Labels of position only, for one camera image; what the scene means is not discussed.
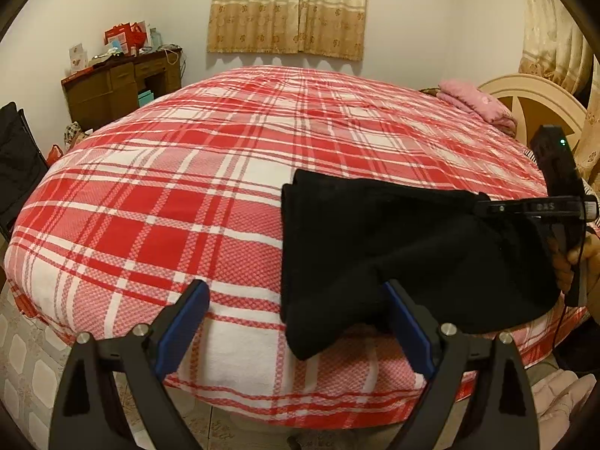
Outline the right hand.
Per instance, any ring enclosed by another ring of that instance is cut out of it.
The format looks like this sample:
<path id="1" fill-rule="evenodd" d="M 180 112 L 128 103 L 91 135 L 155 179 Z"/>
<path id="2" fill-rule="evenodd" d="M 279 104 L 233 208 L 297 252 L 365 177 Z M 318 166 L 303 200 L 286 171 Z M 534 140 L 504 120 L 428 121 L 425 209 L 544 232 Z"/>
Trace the right hand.
<path id="1" fill-rule="evenodd" d="M 579 265 L 586 271 L 587 310 L 600 324 L 600 241 L 596 234 L 587 232 L 583 247 L 572 249 L 567 254 L 560 252 L 556 239 L 549 238 L 552 266 L 557 285 L 566 295 L 574 282 L 573 267 Z"/>

